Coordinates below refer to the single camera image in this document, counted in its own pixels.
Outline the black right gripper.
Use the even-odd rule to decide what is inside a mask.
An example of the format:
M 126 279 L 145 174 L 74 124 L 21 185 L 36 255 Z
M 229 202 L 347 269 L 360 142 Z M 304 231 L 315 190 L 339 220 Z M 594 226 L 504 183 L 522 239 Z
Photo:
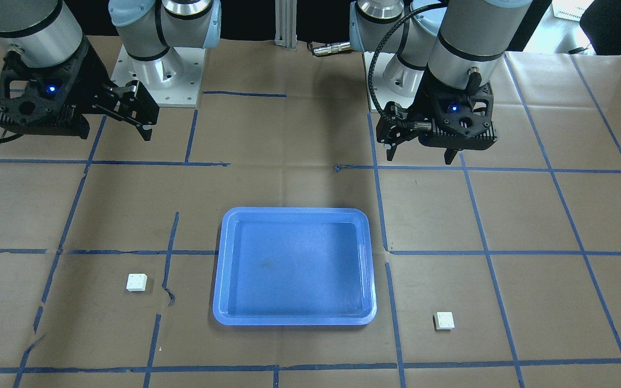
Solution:
M 107 88 L 107 70 L 88 38 L 60 64 L 30 68 L 19 51 L 3 58 L 0 127 L 20 135 L 88 137 L 94 110 L 131 124 L 151 140 L 160 106 L 140 81 Z

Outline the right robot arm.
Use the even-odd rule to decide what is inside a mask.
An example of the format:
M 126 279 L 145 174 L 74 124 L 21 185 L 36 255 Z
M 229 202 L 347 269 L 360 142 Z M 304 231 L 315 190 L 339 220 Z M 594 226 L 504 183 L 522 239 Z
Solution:
M 0 1 L 0 127 L 10 136 L 86 139 L 86 115 L 124 121 L 152 137 L 160 102 L 153 90 L 184 84 L 178 49 L 213 49 L 221 37 L 220 1 L 110 1 L 108 13 L 135 73 L 123 85 L 108 74 L 64 1 Z

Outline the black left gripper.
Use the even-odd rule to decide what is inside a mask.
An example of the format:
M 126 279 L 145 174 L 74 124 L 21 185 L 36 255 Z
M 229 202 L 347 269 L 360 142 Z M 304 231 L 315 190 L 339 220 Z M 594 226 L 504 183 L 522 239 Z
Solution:
M 446 148 L 443 158 L 451 165 L 460 150 L 487 150 L 497 140 L 492 122 L 494 95 L 490 83 L 484 83 L 480 71 L 464 74 L 462 89 L 446 85 L 427 70 L 417 93 L 419 112 L 389 101 L 376 126 L 376 140 L 387 146 L 388 161 L 397 147 L 419 135 L 414 122 L 433 123 L 433 128 L 419 135 L 425 147 Z

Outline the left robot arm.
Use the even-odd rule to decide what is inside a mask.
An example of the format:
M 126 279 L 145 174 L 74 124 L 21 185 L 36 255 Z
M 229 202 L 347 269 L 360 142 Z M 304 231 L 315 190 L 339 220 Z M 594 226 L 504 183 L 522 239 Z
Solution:
M 490 79 L 531 4 L 350 4 L 350 47 L 373 54 L 365 79 L 387 160 L 412 140 L 443 148 L 448 165 L 462 150 L 487 150 L 498 141 Z

